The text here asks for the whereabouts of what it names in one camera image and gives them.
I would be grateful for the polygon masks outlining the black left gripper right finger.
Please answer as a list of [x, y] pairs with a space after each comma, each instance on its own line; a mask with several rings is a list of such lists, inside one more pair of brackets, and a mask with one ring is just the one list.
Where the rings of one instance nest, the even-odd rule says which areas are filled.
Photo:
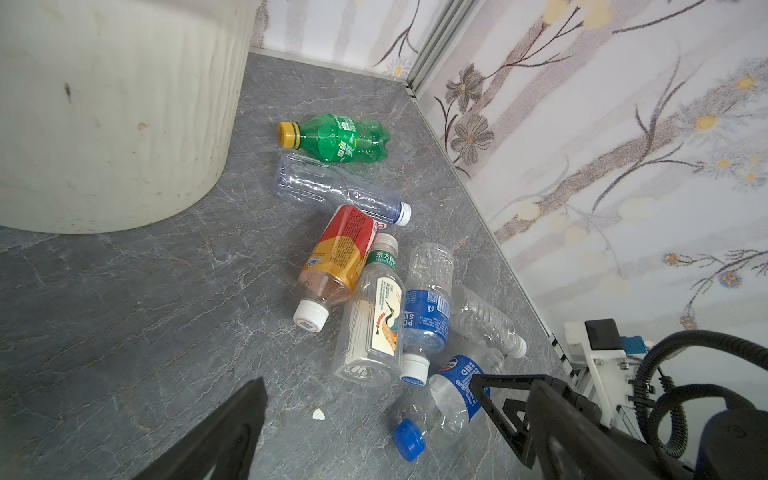
[[526, 467], [546, 479], [692, 479], [665, 470], [651, 447], [600, 424], [601, 409], [568, 383], [543, 374], [475, 375], [470, 391]]

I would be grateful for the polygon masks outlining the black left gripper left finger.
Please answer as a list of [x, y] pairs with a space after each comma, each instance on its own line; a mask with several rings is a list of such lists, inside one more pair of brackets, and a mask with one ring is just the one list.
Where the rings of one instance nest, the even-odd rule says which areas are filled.
[[247, 479], [268, 405], [264, 379], [246, 382], [138, 479]]

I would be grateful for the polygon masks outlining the pepsi bottle blue cap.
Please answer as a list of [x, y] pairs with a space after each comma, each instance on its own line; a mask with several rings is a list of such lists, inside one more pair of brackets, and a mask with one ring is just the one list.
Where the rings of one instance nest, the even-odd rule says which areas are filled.
[[495, 349], [452, 357], [423, 387], [410, 389], [395, 403], [392, 438], [400, 456], [416, 461], [428, 450], [445, 450], [469, 430], [482, 410], [470, 383], [476, 375], [502, 372], [504, 356]]

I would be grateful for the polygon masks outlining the blue label bottle white cap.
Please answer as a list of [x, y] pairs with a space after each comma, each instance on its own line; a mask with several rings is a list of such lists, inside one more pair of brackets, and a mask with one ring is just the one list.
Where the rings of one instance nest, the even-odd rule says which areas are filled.
[[454, 266], [441, 244], [422, 243], [411, 253], [398, 333], [400, 379], [408, 385], [426, 384], [431, 360], [447, 344]]

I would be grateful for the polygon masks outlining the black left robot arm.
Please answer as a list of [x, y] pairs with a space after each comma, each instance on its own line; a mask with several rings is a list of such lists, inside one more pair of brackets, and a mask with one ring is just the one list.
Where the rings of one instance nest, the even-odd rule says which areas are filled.
[[[597, 424], [599, 409], [549, 375], [478, 375], [470, 390], [519, 460], [547, 479], [764, 479], [767, 414], [731, 408], [705, 425], [696, 465], [664, 469], [653, 448]], [[265, 421], [263, 379], [246, 382], [139, 473], [141, 479], [246, 479]]]

